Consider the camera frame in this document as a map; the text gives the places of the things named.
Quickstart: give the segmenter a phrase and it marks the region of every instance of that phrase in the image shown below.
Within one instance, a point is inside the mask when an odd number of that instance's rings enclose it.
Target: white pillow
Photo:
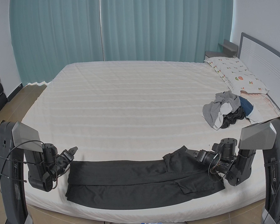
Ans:
[[[205,60],[221,76],[231,92],[240,95],[247,93],[266,94],[266,86],[254,76],[239,58],[211,57]]]

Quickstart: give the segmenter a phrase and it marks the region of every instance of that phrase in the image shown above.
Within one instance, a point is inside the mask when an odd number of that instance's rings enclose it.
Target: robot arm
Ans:
[[[243,128],[237,156],[236,145],[236,139],[227,138],[220,144],[215,143],[213,151],[188,149],[186,152],[196,161],[209,166],[213,179],[218,181],[221,177],[217,173],[223,173],[230,185],[237,186],[250,177],[256,150],[262,150],[266,200],[261,224],[280,223],[280,117]]]
[[[53,189],[53,182],[67,171],[66,167],[78,150],[73,147],[57,154],[53,144],[38,140],[38,132],[21,122],[3,121],[0,124],[0,188],[6,224],[33,223],[26,207],[23,165],[28,165],[31,186],[49,192]]]

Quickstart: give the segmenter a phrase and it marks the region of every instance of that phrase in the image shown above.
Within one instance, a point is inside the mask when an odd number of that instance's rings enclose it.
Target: fitted sheet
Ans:
[[[38,130],[41,141],[61,152],[77,146],[77,161],[160,160],[185,145],[211,149],[226,137],[239,140],[238,120],[214,130],[202,107],[228,87],[205,63],[112,61],[67,65],[33,104],[23,123]],[[244,94],[264,120],[280,116],[268,96]],[[24,166],[27,180],[28,168]],[[44,209],[109,222],[183,222],[220,215],[265,198],[265,171],[257,151],[250,178],[210,196],[181,204],[141,209],[106,210],[66,200],[68,174],[49,193],[25,183],[26,202]]]

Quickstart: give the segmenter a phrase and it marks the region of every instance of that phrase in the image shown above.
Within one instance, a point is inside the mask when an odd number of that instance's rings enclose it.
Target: gray headboard frame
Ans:
[[[249,40],[261,45],[262,47],[266,48],[267,50],[271,51],[272,53],[274,53],[276,56],[278,56],[280,58],[280,52],[277,51],[276,49],[272,48],[271,46],[265,44],[264,42],[242,32],[241,34],[241,41],[240,41],[240,44],[239,44],[239,52],[238,52],[238,58],[240,58],[240,55],[241,55],[241,50],[242,50],[242,44],[243,44],[243,38],[246,37],[248,38]],[[278,107],[278,105],[274,102],[274,100],[269,96],[269,98],[271,99],[271,101]]]

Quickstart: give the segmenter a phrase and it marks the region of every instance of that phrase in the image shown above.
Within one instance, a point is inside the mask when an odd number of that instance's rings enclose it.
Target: pile of clothes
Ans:
[[[251,124],[263,121],[253,104],[231,91],[217,93],[214,101],[203,106],[202,113],[207,123],[216,130],[235,124],[237,119],[248,118]]]

